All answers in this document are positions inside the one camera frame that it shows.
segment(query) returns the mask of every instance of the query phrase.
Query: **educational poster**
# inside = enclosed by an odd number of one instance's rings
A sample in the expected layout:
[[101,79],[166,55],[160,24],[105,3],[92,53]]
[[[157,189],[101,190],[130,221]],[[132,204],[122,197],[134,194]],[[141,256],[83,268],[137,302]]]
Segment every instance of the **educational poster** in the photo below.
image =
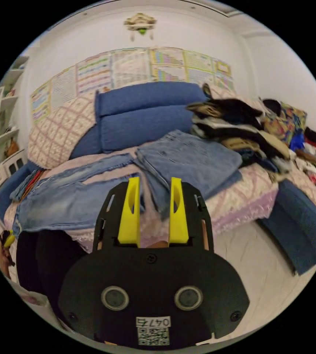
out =
[[152,65],[185,66],[184,51],[179,48],[151,48],[149,50]]
[[184,57],[186,67],[213,73],[211,57],[204,54],[189,51],[184,51]]
[[31,95],[31,116],[34,122],[47,117],[51,112],[51,82],[47,81]]
[[110,52],[101,53],[76,65],[78,95],[92,90],[100,92],[111,90],[110,56]]
[[187,81],[183,66],[152,65],[153,81]]
[[198,84],[200,87],[202,87],[205,82],[212,85],[214,85],[215,82],[213,73],[190,68],[187,68],[187,81]]
[[76,67],[71,66],[51,80],[51,109],[63,106],[76,97]]
[[230,66],[227,63],[214,59],[213,66],[214,66],[214,72],[216,74],[220,74],[227,77],[232,76],[232,71],[230,69]]
[[180,48],[124,48],[100,53],[72,66],[31,95],[34,122],[52,109],[88,91],[112,89],[153,81],[205,82],[234,91],[230,66],[205,54]]
[[215,85],[217,85],[221,89],[234,91],[234,83],[232,79],[223,75],[215,75]]
[[132,48],[112,53],[112,86],[115,89],[151,81],[148,51]]

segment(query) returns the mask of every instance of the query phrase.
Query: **white wall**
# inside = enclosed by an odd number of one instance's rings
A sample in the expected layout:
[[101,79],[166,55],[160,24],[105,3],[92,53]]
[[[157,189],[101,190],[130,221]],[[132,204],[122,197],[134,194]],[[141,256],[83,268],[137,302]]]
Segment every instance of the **white wall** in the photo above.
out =
[[308,113],[316,131],[316,80],[299,56],[274,34],[246,36],[255,83],[262,98],[274,98]]
[[[183,10],[139,7],[130,10],[111,11],[96,16],[83,16],[71,26],[59,31],[54,29],[41,39],[41,45],[28,63],[21,82],[22,99],[18,105],[18,125],[22,140],[27,140],[31,127],[30,94],[63,69],[92,55],[119,48],[175,46],[219,58],[231,65],[235,88],[238,93],[250,95],[252,75],[245,63],[242,47],[232,31],[226,26]],[[135,35],[123,22],[137,12],[144,12],[157,19],[154,38],[149,34]]]

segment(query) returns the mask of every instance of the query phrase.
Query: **blue cushion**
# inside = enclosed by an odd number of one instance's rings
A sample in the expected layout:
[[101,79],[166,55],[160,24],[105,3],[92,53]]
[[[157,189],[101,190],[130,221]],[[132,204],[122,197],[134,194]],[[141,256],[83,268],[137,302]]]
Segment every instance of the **blue cushion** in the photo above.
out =
[[21,182],[30,174],[27,164],[19,168],[0,187],[0,220],[4,220],[4,215],[10,206],[10,194]]
[[37,170],[44,170],[42,167],[36,165],[35,162],[32,162],[30,160],[28,160],[28,162],[25,164],[25,166],[27,167],[27,169],[29,170],[30,173],[37,171]]
[[298,227],[307,236],[316,254],[315,204],[289,180],[284,180],[279,184],[276,202],[298,224]]
[[152,82],[96,93],[96,117],[120,114],[144,108],[187,105],[205,101],[197,84],[187,82]]
[[306,234],[279,204],[275,203],[268,219],[261,219],[278,241],[299,275],[316,265],[316,255]]
[[104,153],[138,146],[162,138],[175,129],[189,132],[193,113],[185,105],[153,107],[115,114],[101,119]]
[[101,152],[99,125],[95,124],[74,147],[69,159],[72,160],[86,155],[100,154]]

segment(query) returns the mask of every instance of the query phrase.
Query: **jeans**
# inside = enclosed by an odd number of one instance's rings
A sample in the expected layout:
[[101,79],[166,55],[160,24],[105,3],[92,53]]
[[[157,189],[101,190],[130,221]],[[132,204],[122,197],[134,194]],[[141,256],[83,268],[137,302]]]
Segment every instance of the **jeans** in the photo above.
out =
[[[138,174],[90,184],[83,182],[103,172],[122,168],[133,162],[130,154],[115,155],[92,164],[66,170],[39,181],[17,207],[13,232],[79,230],[95,227],[96,219],[108,192]],[[141,211],[144,210],[142,188]]]
[[148,180],[152,199],[161,218],[169,216],[172,177],[199,189],[208,199],[239,181],[241,156],[223,145],[191,134],[172,131],[136,151],[134,163]]

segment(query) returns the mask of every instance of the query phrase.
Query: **qr code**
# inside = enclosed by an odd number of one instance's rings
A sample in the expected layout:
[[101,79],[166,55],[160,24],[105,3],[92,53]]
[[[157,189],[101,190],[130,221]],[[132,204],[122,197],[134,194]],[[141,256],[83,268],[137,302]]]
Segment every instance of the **qr code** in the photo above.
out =
[[169,328],[137,328],[141,346],[168,346]]

